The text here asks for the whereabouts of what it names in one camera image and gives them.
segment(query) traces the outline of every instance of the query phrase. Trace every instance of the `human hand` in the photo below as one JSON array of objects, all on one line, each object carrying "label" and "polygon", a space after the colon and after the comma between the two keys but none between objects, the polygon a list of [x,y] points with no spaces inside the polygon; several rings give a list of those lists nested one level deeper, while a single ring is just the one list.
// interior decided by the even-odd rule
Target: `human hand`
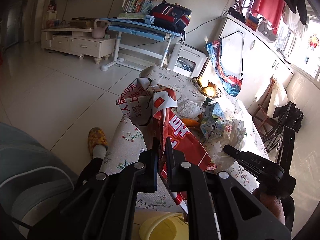
[{"label": "human hand", "polygon": [[254,195],[256,198],[259,197],[260,194],[260,202],[268,208],[268,210],[271,211],[272,214],[275,215],[275,217],[282,223],[285,223],[285,217],[284,217],[284,212],[283,212],[283,207],[281,200],[278,200],[276,196],[270,196],[267,195],[263,192],[260,192],[258,188],[256,188],[253,192],[252,195]]}]

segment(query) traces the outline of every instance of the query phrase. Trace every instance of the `floral tablecloth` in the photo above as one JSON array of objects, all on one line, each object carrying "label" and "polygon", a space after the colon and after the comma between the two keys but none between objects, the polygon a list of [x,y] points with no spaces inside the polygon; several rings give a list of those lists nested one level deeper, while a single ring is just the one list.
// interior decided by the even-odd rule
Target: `floral tablecloth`
[{"label": "floral tablecloth", "polygon": [[[166,70],[165,68],[151,66],[143,70],[140,73],[140,77],[151,78],[156,80],[159,84],[173,89],[176,92],[177,98],[184,95],[193,102],[205,100],[205,96],[199,93],[190,78]],[[252,122],[252,117],[245,109],[243,103],[228,94],[224,94],[221,98],[217,98],[217,101],[223,110],[226,108],[232,110],[236,119],[244,121],[247,137],[242,151],[251,151],[269,159],[260,135]],[[220,143],[217,144],[205,141],[201,134],[194,133],[194,135],[202,143],[209,156],[213,156],[214,153],[221,151],[219,147]],[[138,161],[139,154],[146,150],[147,147],[144,143],[142,132],[133,125],[128,118],[123,117],[104,158],[103,171],[109,175],[121,172],[122,169],[129,164]],[[255,177],[245,171],[237,162],[229,167],[227,171],[249,192],[252,192],[258,187]],[[182,209],[173,202],[159,176],[157,191],[155,193],[138,193],[136,206],[157,211],[182,211]]]}]

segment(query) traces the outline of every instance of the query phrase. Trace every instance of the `yellow floral slipper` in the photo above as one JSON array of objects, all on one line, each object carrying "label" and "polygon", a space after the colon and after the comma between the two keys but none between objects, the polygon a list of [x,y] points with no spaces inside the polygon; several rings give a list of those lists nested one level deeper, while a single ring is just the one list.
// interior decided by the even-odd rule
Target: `yellow floral slipper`
[{"label": "yellow floral slipper", "polygon": [[88,149],[89,149],[91,158],[93,158],[92,156],[93,148],[98,144],[104,145],[108,150],[108,142],[107,142],[106,136],[104,135],[100,127],[95,127],[90,130],[88,135]]}]

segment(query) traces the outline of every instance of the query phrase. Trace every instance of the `yellow fruit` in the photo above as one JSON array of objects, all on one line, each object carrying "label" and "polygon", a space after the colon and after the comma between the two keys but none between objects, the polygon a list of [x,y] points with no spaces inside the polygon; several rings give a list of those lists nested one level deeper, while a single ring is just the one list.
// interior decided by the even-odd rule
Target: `yellow fruit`
[{"label": "yellow fruit", "polygon": [[217,90],[213,87],[204,88],[202,91],[206,93],[209,97],[214,97],[217,92]]},{"label": "yellow fruit", "polygon": [[209,81],[207,79],[205,79],[204,77],[199,77],[198,83],[203,88],[206,88],[209,85]]}]

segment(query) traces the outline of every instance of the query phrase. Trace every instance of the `silver bolt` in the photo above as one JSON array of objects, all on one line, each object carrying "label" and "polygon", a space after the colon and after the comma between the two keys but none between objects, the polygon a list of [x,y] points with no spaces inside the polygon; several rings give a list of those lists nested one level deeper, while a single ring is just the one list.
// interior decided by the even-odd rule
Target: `silver bolt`
[{"label": "silver bolt", "polygon": [[183,163],[181,163],[181,167],[183,167],[183,168],[190,168],[191,167],[191,163],[189,163],[189,162],[183,162]]},{"label": "silver bolt", "polygon": [[135,167],[136,169],[142,169],[142,168],[144,167],[144,164],[143,164],[143,163],[135,163],[135,164],[134,164],[134,167]]},{"label": "silver bolt", "polygon": [[229,174],[226,173],[225,171],[222,171],[219,173],[219,177],[222,179],[227,179],[227,178],[229,178]]},{"label": "silver bolt", "polygon": [[96,179],[97,180],[104,180],[107,176],[103,173],[103,172],[99,172],[97,175],[96,175]]}]

